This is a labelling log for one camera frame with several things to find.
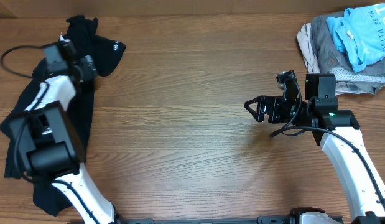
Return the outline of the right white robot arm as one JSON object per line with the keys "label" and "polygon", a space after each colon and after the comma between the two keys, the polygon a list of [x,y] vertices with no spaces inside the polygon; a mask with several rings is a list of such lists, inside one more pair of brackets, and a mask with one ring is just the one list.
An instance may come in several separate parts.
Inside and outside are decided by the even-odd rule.
{"label": "right white robot arm", "polygon": [[337,174],[352,223],[385,223],[385,184],[365,148],[358,120],[338,107],[335,76],[308,74],[304,91],[292,70],[276,80],[281,96],[257,96],[245,102],[245,109],[257,122],[267,118],[281,124],[272,138],[311,132]]}

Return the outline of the black t-shirt with logo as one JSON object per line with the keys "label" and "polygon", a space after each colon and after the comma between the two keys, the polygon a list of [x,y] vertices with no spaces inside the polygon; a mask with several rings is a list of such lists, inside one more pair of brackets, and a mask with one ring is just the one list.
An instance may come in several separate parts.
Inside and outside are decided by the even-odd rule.
{"label": "black t-shirt with logo", "polygon": [[[98,19],[87,19],[83,15],[67,19],[69,23],[64,39],[69,39],[76,49],[77,58],[91,56],[99,76],[106,77],[114,72],[120,63],[126,45],[116,40],[107,39],[96,34]],[[9,119],[12,115],[23,111],[39,91],[39,84],[46,70],[45,60],[41,60],[32,72],[33,79],[20,94],[14,109],[0,124],[0,131],[9,139],[4,176],[19,179],[20,175],[14,167],[13,153],[15,137],[12,136]],[[67,115],[84,148],[87,148],[93,119],[93,105],[95,99],[95,82],[93,80],[81,83],[81,90],[72,99],[67,109]],[[51,216],[57,216],[62,210],[72,204],[58,189],[50,184],[35,184],[33,203]]]}

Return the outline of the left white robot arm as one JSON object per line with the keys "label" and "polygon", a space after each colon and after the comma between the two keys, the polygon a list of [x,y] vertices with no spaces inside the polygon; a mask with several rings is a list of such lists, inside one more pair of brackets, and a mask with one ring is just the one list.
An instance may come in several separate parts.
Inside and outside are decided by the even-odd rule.
{"label": "left white robot arm", "polygon": [[9,122],[15,138],[13,160],[21,177],[61,192],[84,223],[122,223],[114,205],[90,177],[86,154],[67,109],[80,83],[97,77],[92,58],[76,58],[70,40],[42,46],[46,73],[32,103]]}

